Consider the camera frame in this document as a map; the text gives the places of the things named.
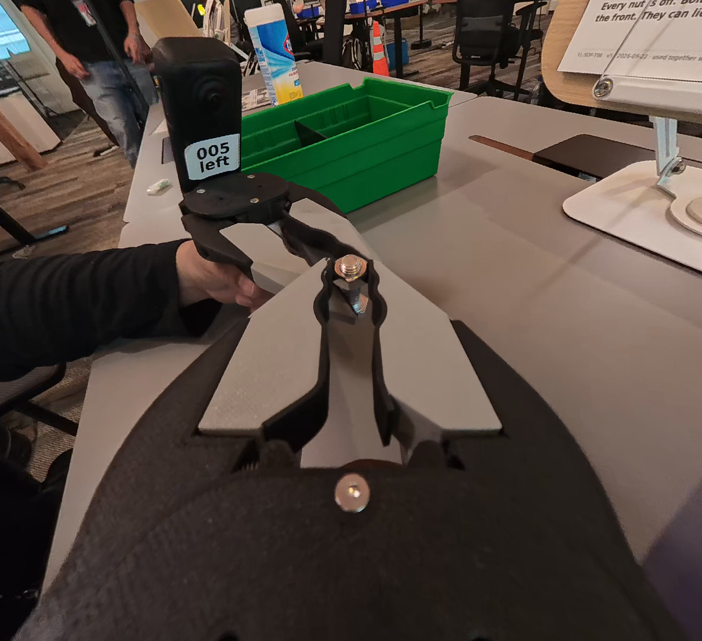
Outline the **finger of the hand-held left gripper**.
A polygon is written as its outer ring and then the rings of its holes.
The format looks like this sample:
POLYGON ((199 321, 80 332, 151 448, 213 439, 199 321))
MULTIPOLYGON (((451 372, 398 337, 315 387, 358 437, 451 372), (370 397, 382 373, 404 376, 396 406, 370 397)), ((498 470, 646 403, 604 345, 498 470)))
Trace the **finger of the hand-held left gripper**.
POLYGON ((347 254, 365 261, 374 259, 374 251, 344 215, 309 198, 293 202, 283 213, 281 234, 287 248, 309 266, 324 259, 335 261, 347 254))
POLYGON ((262 224, 233 224, 220 235, 251 260, 251 277, 263 291, 277 295, 304 275, 310 262, 294 254, 285 244, 279 227, 262 224))

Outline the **orange traffic cone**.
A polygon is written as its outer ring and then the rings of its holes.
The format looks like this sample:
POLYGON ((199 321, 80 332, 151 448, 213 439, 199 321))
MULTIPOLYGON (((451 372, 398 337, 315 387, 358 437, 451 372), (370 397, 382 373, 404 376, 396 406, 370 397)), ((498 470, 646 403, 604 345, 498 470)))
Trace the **orange traffic cone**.
POLYGON ((388 58, 382 39, 380 24, 373 20, 372 24, 372 69, 374 75, 389 76, 388 58))

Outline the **green plastic bin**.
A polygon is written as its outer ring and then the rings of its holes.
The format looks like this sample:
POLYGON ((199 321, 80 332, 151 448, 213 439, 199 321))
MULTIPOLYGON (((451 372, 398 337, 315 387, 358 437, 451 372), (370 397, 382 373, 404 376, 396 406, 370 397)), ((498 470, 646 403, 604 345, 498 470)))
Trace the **green plastic bin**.
POLYGON ((451 98, 368 77, 243 116, 241 170, 277 175, 353 212, 436 175, 451 98), (328 139, 301 148, 294 120, 328 139))

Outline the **black flat desk plate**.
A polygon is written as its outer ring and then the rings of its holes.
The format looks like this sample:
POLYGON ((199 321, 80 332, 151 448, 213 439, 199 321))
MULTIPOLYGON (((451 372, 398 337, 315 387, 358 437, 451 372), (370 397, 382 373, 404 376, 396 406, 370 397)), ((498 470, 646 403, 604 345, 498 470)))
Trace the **black flat desk plate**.
POLYGON ((578 134, 535 152, 532 161, 573 177, 583 174, 601 180, 631 164, 655 158, 650 149, 578 134))

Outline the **beige chair back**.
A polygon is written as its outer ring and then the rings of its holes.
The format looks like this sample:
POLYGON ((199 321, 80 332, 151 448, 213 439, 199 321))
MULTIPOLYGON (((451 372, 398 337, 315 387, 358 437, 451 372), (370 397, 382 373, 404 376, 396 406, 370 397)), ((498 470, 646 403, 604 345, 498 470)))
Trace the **beige chair back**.
POLYGON ((201 30, 181 0, 141 0, 135 9, 150 46, 163 38, 201 37, 201 30))

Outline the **person's left forearm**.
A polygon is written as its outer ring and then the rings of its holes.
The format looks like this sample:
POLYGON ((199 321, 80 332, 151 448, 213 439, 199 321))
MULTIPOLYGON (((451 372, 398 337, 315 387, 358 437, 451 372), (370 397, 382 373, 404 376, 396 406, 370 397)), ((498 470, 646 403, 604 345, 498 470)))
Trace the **person's left forearm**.
POLYGON ((1 380, 120 338, 200 337, 221 303, 180 305, 173 241, 1 263, 1 380))

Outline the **steel hex bolt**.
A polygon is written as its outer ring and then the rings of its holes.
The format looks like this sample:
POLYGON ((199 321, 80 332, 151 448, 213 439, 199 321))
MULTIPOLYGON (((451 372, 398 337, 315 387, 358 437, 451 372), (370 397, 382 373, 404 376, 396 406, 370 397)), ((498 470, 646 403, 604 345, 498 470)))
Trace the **steel hex bolt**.
POLYGON ((339 288, 343 293, 344 297, 346 298, 347 303, 349 303, 350 307, 356 313, 356 315, 361 315, 366 310, 368 298, 366 295, 364 295, 363 291, 365 284, 366 278, 363 286, 355 291, 347 292, 339 288))

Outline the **person's black clothed body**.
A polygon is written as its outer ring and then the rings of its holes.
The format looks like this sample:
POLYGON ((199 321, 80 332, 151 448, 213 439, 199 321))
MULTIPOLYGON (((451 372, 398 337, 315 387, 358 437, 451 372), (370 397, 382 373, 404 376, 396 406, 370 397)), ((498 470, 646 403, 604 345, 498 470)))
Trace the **person's black clothed body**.
POLYGON ((12 639, 38 601, 72 455, 56 457, 43 481, 1 460, 2 640, 12 639))

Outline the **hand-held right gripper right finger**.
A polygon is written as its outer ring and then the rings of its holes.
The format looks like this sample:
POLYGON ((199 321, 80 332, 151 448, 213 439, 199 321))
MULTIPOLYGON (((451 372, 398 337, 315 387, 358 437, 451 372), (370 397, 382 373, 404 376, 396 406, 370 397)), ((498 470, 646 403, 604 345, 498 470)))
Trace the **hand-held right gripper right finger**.
POLYGON ((381 442, 407 451, 502 423, 450 317, 379 261, 369 262, 373 413, 381 442))

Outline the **black bin divider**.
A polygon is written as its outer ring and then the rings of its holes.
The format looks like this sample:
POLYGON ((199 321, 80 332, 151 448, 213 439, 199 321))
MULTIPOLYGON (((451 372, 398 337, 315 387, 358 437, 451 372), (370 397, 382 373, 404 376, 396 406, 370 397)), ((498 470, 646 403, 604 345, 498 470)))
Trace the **black bin divider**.
POLYGON ((304 125, 298 120, 294 120, 295 132, 298 136, 301 148, 306 148, 315 144, 319 144, 328 139, 324 134, 304 125))

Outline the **printed instruction sheet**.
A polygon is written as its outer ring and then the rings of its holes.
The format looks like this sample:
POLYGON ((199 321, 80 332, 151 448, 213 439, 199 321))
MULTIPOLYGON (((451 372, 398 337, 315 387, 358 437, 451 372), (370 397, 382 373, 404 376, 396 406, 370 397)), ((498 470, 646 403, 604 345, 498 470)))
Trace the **printed instruction sheet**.
POLYGON ((701 81, 701 0, 589 0, 563 73, 701 81))

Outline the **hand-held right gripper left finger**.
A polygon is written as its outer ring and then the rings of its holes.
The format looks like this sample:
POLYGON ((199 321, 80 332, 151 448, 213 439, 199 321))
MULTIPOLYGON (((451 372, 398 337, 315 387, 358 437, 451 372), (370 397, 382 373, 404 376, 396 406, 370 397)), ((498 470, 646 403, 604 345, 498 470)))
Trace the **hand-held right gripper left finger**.
POLYGON ((250 316, 199 430, 301 451, 329 413, 328 323, 323 259, 250 316))

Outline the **wipes canister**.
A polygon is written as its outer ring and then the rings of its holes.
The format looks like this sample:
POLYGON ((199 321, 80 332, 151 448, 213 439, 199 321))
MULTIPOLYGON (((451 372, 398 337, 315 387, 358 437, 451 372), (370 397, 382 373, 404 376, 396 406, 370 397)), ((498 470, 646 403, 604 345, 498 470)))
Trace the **wipes canister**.
POLYGON ((303 97, 283 7, 277 3, 244 13, 258 65, 273 106, 303 97))

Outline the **person's left hand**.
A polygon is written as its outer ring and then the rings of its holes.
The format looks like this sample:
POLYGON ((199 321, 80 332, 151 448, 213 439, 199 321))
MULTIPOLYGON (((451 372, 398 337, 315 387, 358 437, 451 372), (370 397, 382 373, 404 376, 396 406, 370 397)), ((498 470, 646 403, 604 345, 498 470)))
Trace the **person's left hand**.
POLYGON ((214 300, 224 305, 238 305, 251 312, 274 295, 250 280, 237 267, 203 258, 191 240, 177 249, 175 267, 180 307, 214 300))

